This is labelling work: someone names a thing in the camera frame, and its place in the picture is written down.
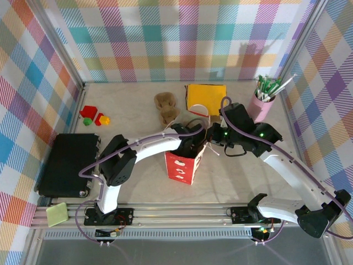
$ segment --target red popcorn box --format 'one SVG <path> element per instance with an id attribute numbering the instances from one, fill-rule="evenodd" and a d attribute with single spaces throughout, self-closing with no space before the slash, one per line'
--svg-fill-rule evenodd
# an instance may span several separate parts
<path id="1" fill-rule="evenodd" d="M 165 152 L 165 164 L 167 165 L 168 178 L 192 185 L 195 172 L 200 165 L 206 145 L 195 158 L 177 156 L 171 152 Z"/>

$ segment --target plaid wall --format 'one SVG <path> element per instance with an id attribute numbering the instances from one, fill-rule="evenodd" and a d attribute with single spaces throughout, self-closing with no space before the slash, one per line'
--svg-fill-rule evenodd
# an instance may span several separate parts
<path id="1" fill-rule="evenodd" d="M 0 264 L 18 264 L 34 190 L 78 89 L 25 0 L 0 0 Z"/>
<path id="2" fill-rule="evenodd" d="M 353 1 L 331 0 L 284 91 L 298 141 L 319 178 L 353 195 Z M 353 214 L 353 203 L 348 206 Z M 352 230 L 343 218 L 342 235 Z M 353 241 L 342 241 L 353 262 Z"/>
<path id="3" fill-rule="evenodd" d="M 85 81 L 127 82 L 274 75 L 315 0 L 41 2 Z"/>

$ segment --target black case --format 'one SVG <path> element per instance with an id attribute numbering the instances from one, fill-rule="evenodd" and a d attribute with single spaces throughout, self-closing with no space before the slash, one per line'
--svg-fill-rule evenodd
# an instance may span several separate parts
<path id="1" fill-rule="evenodd" d="M 96 134 L 59 134 L 44 169 L 39 195 L 58 198 L 82 198 L 90 191 L 91 178 L 78 172 L 97 160 L 100 137 Z"/>

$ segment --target red toy block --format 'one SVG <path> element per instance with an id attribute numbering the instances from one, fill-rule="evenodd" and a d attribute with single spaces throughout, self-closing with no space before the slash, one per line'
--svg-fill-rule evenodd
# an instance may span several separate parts
<path id="1" fill-rule="evenodd" d="M 97 115 L 97 118 L 95 119 L 94 123 L 97 125 L 97 126 L 101 126 L 101 123 L 99 121 L 100 117 L 102 117 L 104 114 L 101 112 L 101 113 L 98 113 Z"/>
<path id="2" fill-rule="evenodd" d="M 94 120 L 97 111 L 98 109 L 94 106 L 84 106 L 83 110 L 81 110 L 79 113 L 83 118 L 90 118 L 91 120 Z"/>

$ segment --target colorful checkered wall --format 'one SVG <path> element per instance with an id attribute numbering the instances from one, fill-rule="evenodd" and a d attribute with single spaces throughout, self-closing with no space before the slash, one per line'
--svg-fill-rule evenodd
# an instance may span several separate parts
<path id="1" fill-rule="evenodd" d="M 353 196 L 353 1 L 331 0 L 284 91 L 303 157 L 317 176 Z M 348 206 L 353 214 L 353 203 Z M 343 221 L 342 235 L 353 230 Z M 353 241 L 341 242 L 353 264 Z"/>
<path id="2" fill-rule="evenodd" d="M 18 264 L 33 191 L 78 89 L 25 0 L 0 0 L 0 265 Z"/>
<path id="3" fill-rule="evenodd" d="M 274 75 L 315 0 L 41 2 L 85 81 L 128 82 Z"/>

